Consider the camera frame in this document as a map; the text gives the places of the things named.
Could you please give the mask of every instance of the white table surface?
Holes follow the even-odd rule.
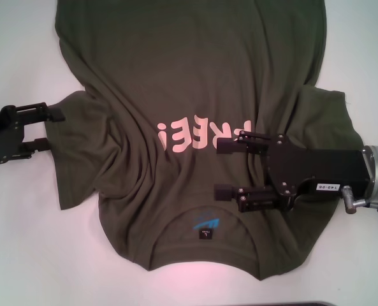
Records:
[[[354,127],[378,145],[378,1],[326,2],[328,39],[318,87],[346,92]],[[0,0],[0,109],[52,105],[82,89],[61,57],[55,1]],[[25,128],[25,141],[45,136]],[[325,301],[378,306],[378,213],[339,205],[308,260],[258,281],[217,263],[147,272],[118,256],[98,197],[59,210],[51,153],[0,165],[0,305],[237,305]]]

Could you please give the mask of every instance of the t-shirt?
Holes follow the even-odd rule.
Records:
[[[337,202],[215,201],[216,183],[265,183],[259,156],[216,143],[246,130],[361,148],[344,94],[314,87],[322,0],[58,0],[55,28],[85,87],[57,104],[65,122],[45,124],[62,209],[98,192],[113,248],[147,270],[213,261],[264,279],[305,261]]]

